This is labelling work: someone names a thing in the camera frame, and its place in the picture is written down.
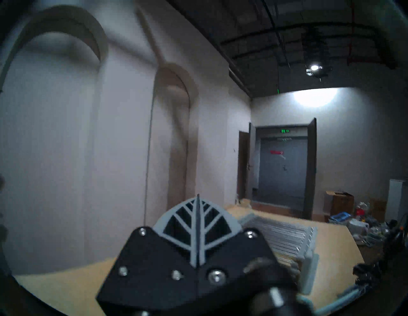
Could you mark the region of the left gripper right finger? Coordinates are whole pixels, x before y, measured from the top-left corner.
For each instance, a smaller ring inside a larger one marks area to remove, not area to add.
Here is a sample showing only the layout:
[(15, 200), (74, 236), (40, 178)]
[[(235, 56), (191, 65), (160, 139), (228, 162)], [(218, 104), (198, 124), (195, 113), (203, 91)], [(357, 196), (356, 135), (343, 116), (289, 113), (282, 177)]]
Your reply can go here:
[(197, 197), (198, 298), (253, 298), (277, 290), (294, 296), (294, 281), (261, 232)]

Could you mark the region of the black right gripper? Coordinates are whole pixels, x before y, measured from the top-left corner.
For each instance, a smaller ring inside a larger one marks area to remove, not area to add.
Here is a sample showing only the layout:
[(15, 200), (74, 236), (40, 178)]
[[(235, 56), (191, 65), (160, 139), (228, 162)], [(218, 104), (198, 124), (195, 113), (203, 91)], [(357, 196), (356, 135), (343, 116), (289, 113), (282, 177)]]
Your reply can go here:
[(356, 285), (377, 285), (388, 268), (386, 260), (378, 260), (372, 264), (359, 263), (353, 267)]

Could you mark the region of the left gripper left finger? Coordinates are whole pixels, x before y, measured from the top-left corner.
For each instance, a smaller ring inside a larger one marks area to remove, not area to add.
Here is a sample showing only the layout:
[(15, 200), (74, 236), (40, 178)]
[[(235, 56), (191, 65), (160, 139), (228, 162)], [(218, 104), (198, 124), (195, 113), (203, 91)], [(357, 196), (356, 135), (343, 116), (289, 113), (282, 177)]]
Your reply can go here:
[(196, 297), (199, 196), (130, 234), (96, 301), (107, 316), (150, 316)]

